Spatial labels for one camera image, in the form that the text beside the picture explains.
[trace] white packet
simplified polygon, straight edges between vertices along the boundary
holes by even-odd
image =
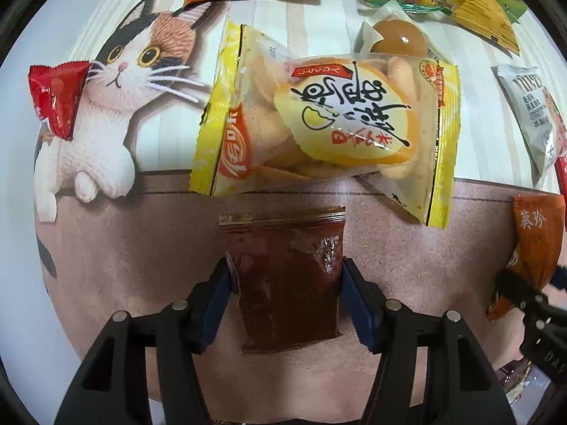
[[[554,99],[543,86],[537,67],[500,64],[496,74],[538,170],[532,176],[534,187],[541,187],[546,171],[557,158],[567,154],[565,124]]]
[[[405,22],[409,22],[412,25],[418,27],[418,25],[409,17],[409,15],[402,9],[397,0],[390,0],[384,6],[381,6],[376,12],[374,12],[367,20],[362,22],[362,47],[360,48],[360,53],[368,55],[372,47],[382,41],[384,37],[374,29],[374,25],[378,24],[380,21],[384,21],[388,18],[397,18]],[[427,34],[418,27],[423,33],[425,41],[427,43],[427,57],[435,61],[441,61],[448,64],[452,64],[446,55],[441,52],[441,50],[436,47]]]

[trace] red candy wrapper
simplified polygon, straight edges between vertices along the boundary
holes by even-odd
[[[77,106],[90,65],[89,61],[76,61],[57,67],[29,68],[29,91],[36,113],[60,138],[73,138]]]
[[[561,195],[565,198],[567,204],[567,157],[560,156],[555,162],[555,173],[557,174],[557,182]],[[565,210],[565,231],[567,231],[567,210]]]

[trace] cat eye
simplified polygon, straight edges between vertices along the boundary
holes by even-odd
[[[112,64],[118,58],[118,56],[122,54],[123,49],[124,47],[122,45],[119,45],[116,48],[114,48],[108,55],[107,63]]]
[[[150,46],[138,56],[138,65],[140,67],[149,67],[158,60],[161,49],[157,46]]]

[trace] cat head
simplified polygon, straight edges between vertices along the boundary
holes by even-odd
[[[188,68],[195,30],[212,3],[189,4],[174,13],[153,13],[153,5],[154,0],[142,0],[132,8],[92,61],[84,89],[94,103],[133,113],[164,92],[197,102],[171,86],[202,86],[179,73]]]

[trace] cat leg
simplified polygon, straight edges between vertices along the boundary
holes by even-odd
[[[40,222],[55,222],[57,200],[55,193],[60,189],[58,173],[58,154],[60,141],[54,138],[50,143],[43,143],[36,160],[33,173],[33,197]]]
[[[75,176],[75,194],[84,203],[90,203],[99,193],[97,182],[85,171],[79,171]]]
[[[134,185],[134,161],[122,144],[112,145],[106,142],[91,147],[88,163],[84,171],[110,198],[125,197]]]

